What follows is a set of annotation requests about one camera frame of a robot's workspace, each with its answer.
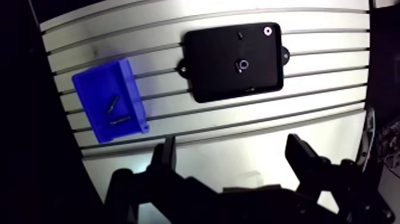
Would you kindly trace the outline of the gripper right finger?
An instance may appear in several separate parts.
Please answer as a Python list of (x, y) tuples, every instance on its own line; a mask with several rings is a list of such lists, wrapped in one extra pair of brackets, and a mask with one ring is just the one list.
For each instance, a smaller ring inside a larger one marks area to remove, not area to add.
[(294, 133), (287, 136), (285, 157), (299, 180), (297, 193), (314, 201), (323, 191), (332, 194), (336, 223), (394, 223), (394, 212), (356, 162), (333, 164)]

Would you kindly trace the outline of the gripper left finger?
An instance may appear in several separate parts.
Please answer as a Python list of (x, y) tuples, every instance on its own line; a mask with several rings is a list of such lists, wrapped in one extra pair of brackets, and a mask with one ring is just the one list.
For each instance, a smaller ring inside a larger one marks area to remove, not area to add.
[(215, 223), (218, 194), (195, 178), (176, 171), (176, 139), (154, 148), (144, 172), (113, 172), (105, 199), (108, 223), (138, 223), (139, 206), (151, 203), (171, 223)]

